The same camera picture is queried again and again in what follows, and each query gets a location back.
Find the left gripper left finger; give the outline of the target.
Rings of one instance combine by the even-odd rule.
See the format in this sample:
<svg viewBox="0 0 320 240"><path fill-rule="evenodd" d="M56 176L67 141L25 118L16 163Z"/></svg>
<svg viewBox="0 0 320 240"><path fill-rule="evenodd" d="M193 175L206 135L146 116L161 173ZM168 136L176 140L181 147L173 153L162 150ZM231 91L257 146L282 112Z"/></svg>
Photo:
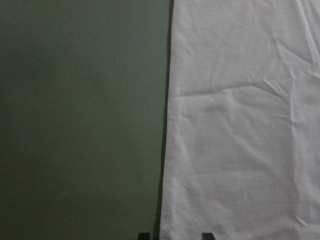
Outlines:
<svg viewBox="0 0 320 240"><path fill-rule="evenodd" d="M138 234L137 240L150 240L151 234L149 232L141 232Z"/></svg>

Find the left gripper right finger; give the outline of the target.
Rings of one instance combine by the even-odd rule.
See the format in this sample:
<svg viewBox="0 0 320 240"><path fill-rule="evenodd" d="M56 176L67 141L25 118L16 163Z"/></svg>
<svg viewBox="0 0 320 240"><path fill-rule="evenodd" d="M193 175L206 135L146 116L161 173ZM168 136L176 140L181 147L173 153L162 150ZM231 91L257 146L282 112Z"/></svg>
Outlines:
<svg viewBox="0 0 320 240"><path fill-rule="evenodd" d="M201 234L202 240L215 240L215 236L212 232L203 232Z"/></svg>

